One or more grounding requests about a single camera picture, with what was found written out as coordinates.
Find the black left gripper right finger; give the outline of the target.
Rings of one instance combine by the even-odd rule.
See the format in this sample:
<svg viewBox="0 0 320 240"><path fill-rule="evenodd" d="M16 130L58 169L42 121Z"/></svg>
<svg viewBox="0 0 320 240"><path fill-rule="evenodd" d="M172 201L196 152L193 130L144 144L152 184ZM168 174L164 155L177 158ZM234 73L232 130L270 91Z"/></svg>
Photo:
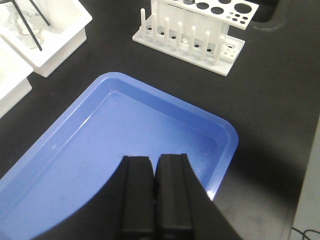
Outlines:
<svg viewBox="0 0 320 240"><path fill-rule="evenodd" d="M186 154L162 154L154 181L156 239L241 239L208 197Z"/></svg>

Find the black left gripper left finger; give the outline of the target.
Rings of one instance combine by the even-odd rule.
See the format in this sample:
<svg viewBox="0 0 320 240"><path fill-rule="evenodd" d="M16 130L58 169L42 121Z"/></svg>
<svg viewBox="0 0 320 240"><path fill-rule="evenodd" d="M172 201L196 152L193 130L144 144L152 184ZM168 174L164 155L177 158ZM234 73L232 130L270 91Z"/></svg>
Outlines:
<svg viewBox="0 0 320 240"><path fill-rule="evenodd" d="M110 179L86 204L36 239L154 239L154 172L150 159L124 156Z"/></svg>

